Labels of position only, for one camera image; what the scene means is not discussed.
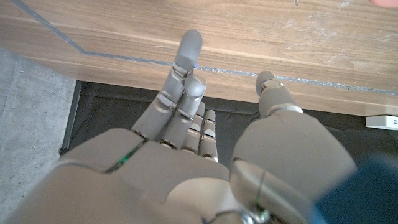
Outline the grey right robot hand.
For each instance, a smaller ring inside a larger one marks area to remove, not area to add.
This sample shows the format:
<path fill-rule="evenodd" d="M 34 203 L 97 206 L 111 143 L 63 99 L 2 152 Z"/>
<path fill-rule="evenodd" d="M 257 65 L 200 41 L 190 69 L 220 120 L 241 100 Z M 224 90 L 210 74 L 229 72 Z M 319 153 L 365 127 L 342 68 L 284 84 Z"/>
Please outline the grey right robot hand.
<path fill-rule="evenodd" d="M 303 112 L 273 74 L 256 80 L 261 117 L 220 164 L 215 113 L 193 69 L 187 31 L 167 79 L 131 129 L 110 129 L 66 153 L 7 223 L 325 223 L 315 202 L 357 171 L 340 142 Z"/>

